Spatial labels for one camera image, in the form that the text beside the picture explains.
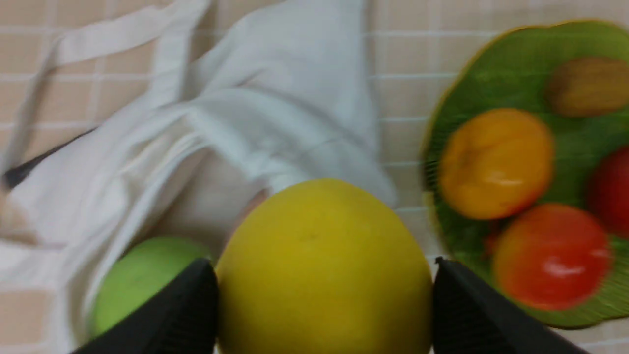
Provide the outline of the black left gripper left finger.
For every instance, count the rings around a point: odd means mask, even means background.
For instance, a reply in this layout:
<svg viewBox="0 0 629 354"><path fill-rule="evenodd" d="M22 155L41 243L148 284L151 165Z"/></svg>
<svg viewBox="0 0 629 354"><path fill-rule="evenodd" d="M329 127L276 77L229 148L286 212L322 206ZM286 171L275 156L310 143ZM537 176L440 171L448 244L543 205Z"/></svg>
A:
<svg viewBox="0 0 629 354"><path fill-rule="evenodd" d="M196 259L153 298L75 354L212 354L219 289L207 259Z"/></svg>

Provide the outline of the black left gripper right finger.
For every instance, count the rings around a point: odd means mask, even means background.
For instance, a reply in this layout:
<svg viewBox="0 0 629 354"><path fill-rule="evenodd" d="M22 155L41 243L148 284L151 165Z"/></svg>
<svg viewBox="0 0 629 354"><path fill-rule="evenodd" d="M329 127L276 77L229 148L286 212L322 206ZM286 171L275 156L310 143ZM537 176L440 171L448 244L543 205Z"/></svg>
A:
<svg viewBox="0 0 629 354"><path fill-rule="evenodd" d="M583 354L465 265L438 257L433 287L436 354Z"/></svg>

